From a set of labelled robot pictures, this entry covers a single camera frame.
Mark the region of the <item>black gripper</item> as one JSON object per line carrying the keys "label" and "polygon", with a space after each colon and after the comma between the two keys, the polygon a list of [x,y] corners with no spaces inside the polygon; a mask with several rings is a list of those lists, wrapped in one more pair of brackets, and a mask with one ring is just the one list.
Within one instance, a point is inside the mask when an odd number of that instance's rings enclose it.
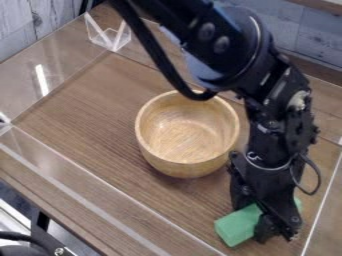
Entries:
{"label": "black gripper", "polygon": [[301,217],[293,197],[293,179],[301,175],[301,171],[303,162],[265,168],[256,165],[243,153],[232,151],[229,154],[232,209],[237,211],[253,202],[264,205],[267,214],[259,216],[253,228],[253,240],[260,244],[279,235],[277,227],[287,239],[299,232]]}

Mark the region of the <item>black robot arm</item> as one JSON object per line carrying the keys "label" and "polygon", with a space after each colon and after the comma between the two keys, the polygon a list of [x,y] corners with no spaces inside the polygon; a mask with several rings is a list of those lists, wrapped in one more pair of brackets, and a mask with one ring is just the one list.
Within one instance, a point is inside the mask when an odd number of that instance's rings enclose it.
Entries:
{"label": "black robot arm", "polygon": [[[319,128],[311,111],[309,82],[273,45],[257,15],[243,7],[221,8],[213,0],[108,0],[161,74],[188,99],[204,101],[231,91],[244,102],[249,122],[243,151],[228,155],[232,213],[216,220],[228,245],[275,236],[292,240],[301,228],[295,193],[308,148]],[[165,51],[138,15],[146,13],[169,33],[187,58],[200,93],[185,85]]]}

